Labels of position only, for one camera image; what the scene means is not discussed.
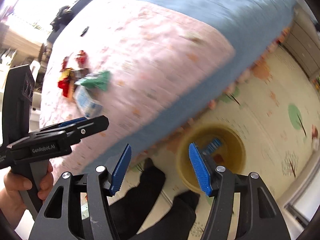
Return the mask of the person's left hand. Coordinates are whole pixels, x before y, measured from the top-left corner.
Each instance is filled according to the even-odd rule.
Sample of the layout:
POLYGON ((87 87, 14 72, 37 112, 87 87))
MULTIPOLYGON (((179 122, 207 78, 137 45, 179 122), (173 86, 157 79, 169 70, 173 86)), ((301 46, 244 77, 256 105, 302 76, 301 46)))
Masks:
MULTIPOLYGON (((53 188, 53 167, 51 162, 48 162, 46 175, 40 182, 38 198, 43 202, 48 197, 53 188)), ((10 170, 4 176, 4 188, 1 190, 1 211, 13 229, 16 229, 25 210, 27 209, 20 191, 27 191, 32 188, 32 183, 29 179, 14 174, 10 170)))

